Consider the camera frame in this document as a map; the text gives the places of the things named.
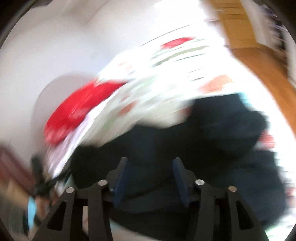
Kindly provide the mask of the person's left hand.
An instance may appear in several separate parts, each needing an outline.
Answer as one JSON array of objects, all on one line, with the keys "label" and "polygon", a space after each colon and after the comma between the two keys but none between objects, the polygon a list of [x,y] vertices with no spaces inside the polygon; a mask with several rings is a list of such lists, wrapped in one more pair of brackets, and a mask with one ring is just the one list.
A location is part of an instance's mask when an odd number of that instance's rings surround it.
[{"label": "person's left hand", "polygon": [[37,207],[36,216],[40,221],[43,221],[48,213],[50,212],[51,207],[58,201],[59,196],[53,194],[52,196],[36,196],[35,203]]}]

